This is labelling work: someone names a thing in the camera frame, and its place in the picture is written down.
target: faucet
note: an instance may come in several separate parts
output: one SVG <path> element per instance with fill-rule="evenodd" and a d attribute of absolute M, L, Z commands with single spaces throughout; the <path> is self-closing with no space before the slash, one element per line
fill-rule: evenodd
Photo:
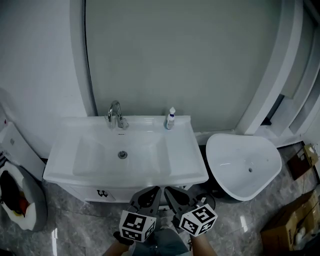
<path fill-rule="evenodd" d="M 129 124 L 128 124 L 127 120 L 122 117 L 120 103 L 117 100 L 114 100 L 109 107 L 107 121 L 109 122 L 110 127 L 113 128 L 112 116 L 113 116 L 113 112 L 114 112 L 115 107 L 116 107 L 116 120 L 118 123 L 118 127 L 125 130 L 128 128 Z"/>

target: white sink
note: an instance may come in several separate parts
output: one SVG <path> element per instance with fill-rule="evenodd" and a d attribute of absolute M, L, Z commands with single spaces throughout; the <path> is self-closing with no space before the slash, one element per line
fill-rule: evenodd
<path fill-rule="evenodd" d="M 165 116 L 126 116 L 110 129 L 103 116 L 65 118 L 44 170 L 54 183 L 107 188 L 203 183 L 208 173 L 189 116 L 164 128 Z M 125 159 L 118 157 L 125 151 Z"/>
<path fill-rule="evenodd" d="M 282 168 L 275 145 L 259 136 L 214 134 L 205 151 L 215 180 L 239 201 L 253 199 Z"/>

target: floor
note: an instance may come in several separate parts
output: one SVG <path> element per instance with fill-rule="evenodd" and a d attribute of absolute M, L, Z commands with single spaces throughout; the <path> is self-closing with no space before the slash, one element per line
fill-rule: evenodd
<path fill-rule="evenodd" d="M 286 166 L 301 147 L 297 143 L 279 150 L 281 172 L 251 201 L 216 202 L 218 219 L 206 235 L 218 255 L 262 255 L 260 230 L 263 226 L 282 206 L 315 188 L 317 178 L 313 170 L 293 181 Z M 43 190 L 48 204 L 44 230 L 21 230 L 0 207 L 0 248 L 12 250 L 17 256 L 98 256 L 110 246 L 126 204 L 83 203 L 48 182 L 43 182 Z M 195 185 L 191 190 L 199 193 L 202 188 Z M 171 224 L 171 211 L 159 215 L 162 224 Z M 188 242 L 185 232 L 180 236 Z"/>

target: cardboard box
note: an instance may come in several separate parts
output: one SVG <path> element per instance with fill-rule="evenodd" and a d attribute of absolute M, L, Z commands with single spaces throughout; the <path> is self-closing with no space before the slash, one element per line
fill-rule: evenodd
<path fill-rule="evenodd" d="M 289 161 L 288 166 L 294 180 L 298 179 L 318 161 L 318 155 L 314 148 L 309 144 L 295 154 Z"/>
<path fill-rule="evenodd" d="M 293 251 L 295 235 L 304 227 L 308 234 L 318 229 L 320 209 L 316 191 L 303 194 L 284 206 L 261 230 L 266 255 Z"/>

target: small bottle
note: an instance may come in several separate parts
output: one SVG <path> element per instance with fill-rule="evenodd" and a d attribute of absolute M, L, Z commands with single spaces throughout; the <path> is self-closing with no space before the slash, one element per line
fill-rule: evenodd
<path fill-rule="evenodd" d="M 172 107 L 172 108 L 170 108 L 169 111 L 170 111 L 170 114 L 168 114 L 168 116 L 165 120 L 164 127 L 168 130 L 171 130 L 175 125 L 175 112 L 176 112 L 176 110 L 174 107 Z"/>

